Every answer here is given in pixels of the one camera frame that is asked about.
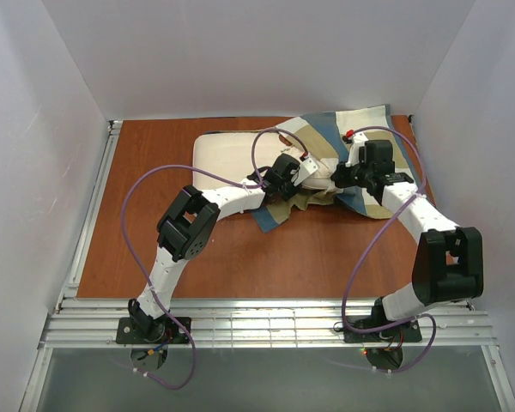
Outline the cream white pillow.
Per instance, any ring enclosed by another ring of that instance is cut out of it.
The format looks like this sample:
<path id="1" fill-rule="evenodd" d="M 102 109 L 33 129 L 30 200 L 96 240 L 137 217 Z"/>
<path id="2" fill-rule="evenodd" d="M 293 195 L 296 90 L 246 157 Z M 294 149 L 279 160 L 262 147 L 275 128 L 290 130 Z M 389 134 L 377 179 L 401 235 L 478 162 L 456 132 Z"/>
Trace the cream white pillow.
<path id="1" fill-rule="evenodd" d="M 330 180 L 339 161 L 334 148 L 315 130 L 306 126 L 298 130 L 299 140 L 284 133 L 263 134 L 256 146 L 255 160 L 258 167 L 271 166 L 276 158 L 286 153 L 297 158 L 307 148 L 319 169 L 303 182 L 309 190 L 338 192 Z M 240 182 L 253 172 L 251 146 L 255 132 L 222 132 L 201 135 L 194 143 L 192 165 L 228 180 Z"/>

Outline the blue beige white patchwork pillowcase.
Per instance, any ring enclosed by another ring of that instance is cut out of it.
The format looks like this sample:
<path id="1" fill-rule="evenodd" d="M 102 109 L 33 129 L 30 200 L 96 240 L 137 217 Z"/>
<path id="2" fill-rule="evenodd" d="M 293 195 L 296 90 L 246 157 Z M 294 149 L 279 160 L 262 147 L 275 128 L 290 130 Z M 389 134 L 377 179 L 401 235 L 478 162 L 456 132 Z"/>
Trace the blue beige white patchwork pillowcase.
<path id="1" fill-rule="evenodd" d="M 349 130 L 365 126 L 393 128 L 390 105 L 338 112 L 315 112 L 289 118 L 275 126 L 288 130 L 299 137 L 318 163 L 318 171 L 303 182 L 302 190 L 288 201 L 274 201 L 264 208 L 252 211 L 260 229 L 267 233 L 285 222 L 293 206 L 300 210 L 310 205 L 330 205 L 335 201 L 354 212 L 371 219 L 383 220 L 391 212 L 381 207 L 366 189 L 349 187 L 336 189 L 330 176 L 338 163 L 349 158 L 351 145 L 342 140 Z M 251 163 L 251 145 L 259 130 L 210 131 L 197 138 L 193 147 L 193 166 L 201 167 L 225 179 L 240 182 L 254 172 Z M 408 146 L 398 137 L 385 130 L 365 131 L 368 140 L 389 140 L 393 146 L 396 172 L 407 173 L 417 185 L 420 172 L 409 155 Z M 282 153 L 297 158 L 302 154 L 301 145 L 285 133 L 266 133 L 256 146 L 258 167 L 272 166 Z"/>

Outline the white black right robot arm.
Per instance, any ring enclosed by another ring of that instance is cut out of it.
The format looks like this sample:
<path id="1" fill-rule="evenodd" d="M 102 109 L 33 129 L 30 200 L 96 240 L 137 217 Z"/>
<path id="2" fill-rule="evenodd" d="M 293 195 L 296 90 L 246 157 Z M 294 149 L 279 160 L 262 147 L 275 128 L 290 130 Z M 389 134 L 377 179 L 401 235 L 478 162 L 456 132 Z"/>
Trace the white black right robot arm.
<path id="1" fill-rule="evenodd" d="M 482 235 L 442 215 L 415 181 L 395 168 L 388 140 L 351 139 L 348 161 L 336 167 L 336 185 L 367 191 L 400 221 L 417 244 L 411 281 L 379 298 L 370 315 L 345 327 L 364 335 L 398 327 L 427 309 L 476 298 L 484 291 Z"/>

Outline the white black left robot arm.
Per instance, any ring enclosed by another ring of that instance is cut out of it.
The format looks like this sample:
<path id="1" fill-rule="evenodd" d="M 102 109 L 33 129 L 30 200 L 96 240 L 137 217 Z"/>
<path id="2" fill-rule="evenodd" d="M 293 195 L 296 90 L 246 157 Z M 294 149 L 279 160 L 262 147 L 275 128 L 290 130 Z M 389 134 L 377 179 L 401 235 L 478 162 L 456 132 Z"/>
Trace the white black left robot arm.
<path id="1" fill-rule="evenodd" d="M 239 183 L 200 191 L 187 185 L 157 223 L 157 249 L 146 286 L 129 301 L 131 327 L 145 342 L 157 342 L 166 326 L 173 291 L 185 266 L 207 245 L 215 224 L 230 215 L 259 209 L 272 197 L 298 193 L 300 162 L 281 154 L 271 167 L 261 167 Z"/>

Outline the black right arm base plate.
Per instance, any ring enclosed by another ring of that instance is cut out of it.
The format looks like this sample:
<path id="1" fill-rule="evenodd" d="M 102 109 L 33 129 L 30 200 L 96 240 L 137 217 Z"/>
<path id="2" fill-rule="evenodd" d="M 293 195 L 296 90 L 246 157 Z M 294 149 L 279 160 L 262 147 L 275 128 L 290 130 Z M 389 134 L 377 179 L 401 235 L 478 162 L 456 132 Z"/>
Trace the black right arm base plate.
<path id="1" fill-rule="evenodd" d="M 357 329 L 372 329 L 386 326 L 384 320 L 374 320 L 372 316 L 360 318 L 352 321 L 351 324 Z M 416 321 L 407 322 L 397 326 L 390 326 L 388 329 L 382 329 L 373 333 L 357 333 L 347 328 L 343 328 L 343 341 L 345 343 L 369 343 L 369 342 L 391 342 L 399 343 L 403 339 L 403 343 L 418 343 L 422 341 L 420 327 Z"/>

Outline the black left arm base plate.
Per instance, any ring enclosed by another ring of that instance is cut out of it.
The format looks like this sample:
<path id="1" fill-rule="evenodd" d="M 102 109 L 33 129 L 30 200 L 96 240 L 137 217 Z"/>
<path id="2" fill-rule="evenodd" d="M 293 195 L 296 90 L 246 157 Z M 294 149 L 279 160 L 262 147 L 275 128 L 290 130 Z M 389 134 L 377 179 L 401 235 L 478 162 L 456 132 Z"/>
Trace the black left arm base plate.
<path id="1" fill-rule="evenodd" d="M 168 317 L 156 319 L 149 333 L 137 326 L 132 318 L 121 318 L 118 321 L 116 344 L 156 346 L 164 342 L 187 344 L 190 341 L 188 335 Z"/>

